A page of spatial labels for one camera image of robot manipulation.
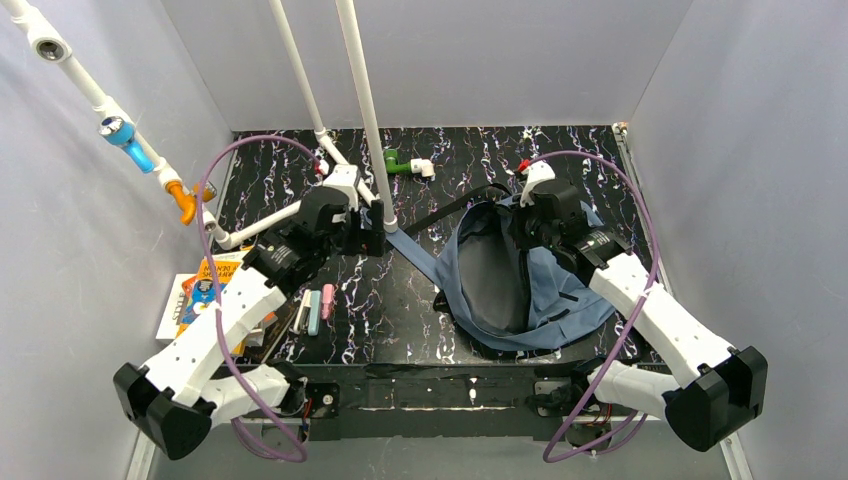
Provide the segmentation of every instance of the pink highlighter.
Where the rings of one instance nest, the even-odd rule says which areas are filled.
[[[336,293],[336,287],[332,284],[325,284],[324,288],[321,289],[321,320],[327,320],[330,318],[330,314],[333,313],[333,305],[335,304],[335,299],[333,298]]]

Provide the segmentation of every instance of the blue strap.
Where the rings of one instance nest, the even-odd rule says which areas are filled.
[[[392,233],[386,233],[386,240],[391,243],[401,255],[409,260],[409,263],[415,266],[425,277],[429,278],[437,287],[442,288],[436,280],[436,259],[421,248],[421,245],[415,243],[415,240],[410,238],[401,229],[397,229]]]

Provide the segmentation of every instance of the backpack strap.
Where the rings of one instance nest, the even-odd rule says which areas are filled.
[[[407,235],[410,237],[414,237],[419,232],[429,227],[430,225],[438,222],[439,220],[447,217],[448,215],[458,212],[468,206],[468,202],[483,193],[486,193],[490,189],[500,190],[500,193],[506,194],[507,196],[512,195],[512,192],[509,191],[509,188],[500,184],[500,183],[490,183],[488,185],[483,185],[482,187],[473,188],[468,191],[465,195],[457,198],[451,203],[445,205],[444,207],[436,210],[435,212],[427,215],[421,220],[413,223],[412,225],[403,229]]]

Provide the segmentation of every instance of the blue pipe fitting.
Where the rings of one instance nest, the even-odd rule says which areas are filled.
[[[153,171],[153,162],[135,140],[135,128],[130,122],[124,121],[121,117],[108,117],[100,122],[100,135],[110,144],[126,152],[142,172]]]

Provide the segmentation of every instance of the robotic arm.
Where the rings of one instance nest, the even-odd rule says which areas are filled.
[[[221,309],[227,345],[244,339],[270,312],[291,298],[335,254],[383,254],[382,203],[368,211],[371,230],[361,228],[356,187],[359,171],[338,165],[304,196],[298,213],[270,228],[212,305],[191,327],[141,367],[124,364],[113,382],[124,413],[168,458],[191,453],[215,426],[258,406],[235,378],[210,380],[223,362],[215,325]],[[260,365],[245,379],[271,406],[280,405],[300,375],[285,362]]]
[[[557,263],[629,315],[647,301],[634,327],[662,356],[672,375],[613,362],[594,392],[666,420],[687,445],[707,451],[762,413],[768,363],[754,347],[739,351],[687,312],[662,284],[647,291],[648,272],[630,247],[609,229],[590,227],[577,189],[557,179],[550,166],[529,167],[510,233],[521,249],[544,247]],[[575,372],[588,386],[603,359]]]

